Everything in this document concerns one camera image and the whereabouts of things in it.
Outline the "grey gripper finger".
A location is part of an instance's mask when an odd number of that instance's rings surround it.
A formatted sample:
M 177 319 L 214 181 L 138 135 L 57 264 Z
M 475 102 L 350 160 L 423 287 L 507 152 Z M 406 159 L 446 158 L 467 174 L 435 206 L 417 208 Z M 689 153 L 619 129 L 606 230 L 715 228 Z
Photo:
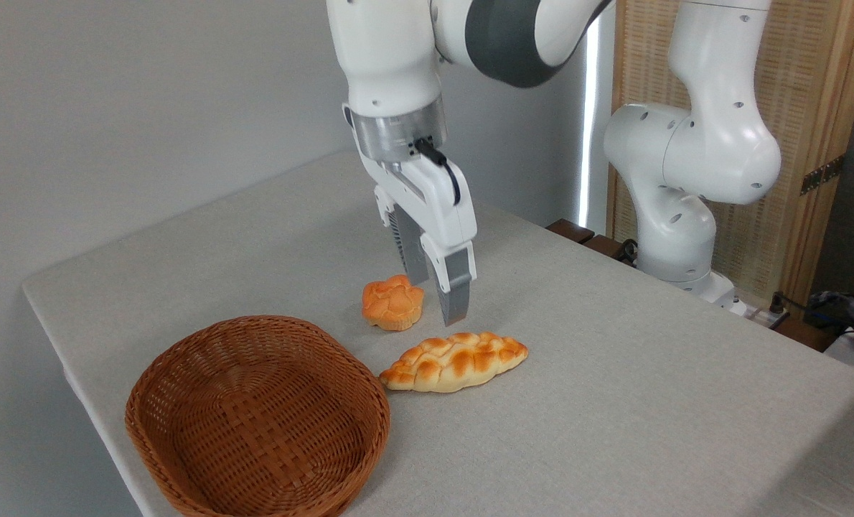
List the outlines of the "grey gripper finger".
M 429 278 L 429 271 L 421 246 L 421 227 L 383 187 L 375 187 L 375 199 L 384 225 L 391 229 L 408 281 L 412 285 L 422 284 Z
M 452 326 L 469 313 L 470 286 L 477 277 L 473 243 L 467 240 L 453 248 L 444 248 L 424 233 L 421 245 L 436 278 L 444 324 Z

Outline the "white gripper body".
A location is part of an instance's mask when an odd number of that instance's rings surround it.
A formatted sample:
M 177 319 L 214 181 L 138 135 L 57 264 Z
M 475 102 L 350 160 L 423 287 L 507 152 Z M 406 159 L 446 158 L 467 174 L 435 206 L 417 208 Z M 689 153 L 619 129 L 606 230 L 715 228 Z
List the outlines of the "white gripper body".
M 423 229 L 441 250 L 457 250 L 477 234 L 469 186 L 454 164 L 450 170 L 418 156 L 400 163 L 379 163 L 360 154 L 369 176 L 377 183 L 377 206 L 384 225 L 388 213 L 400 208 Z

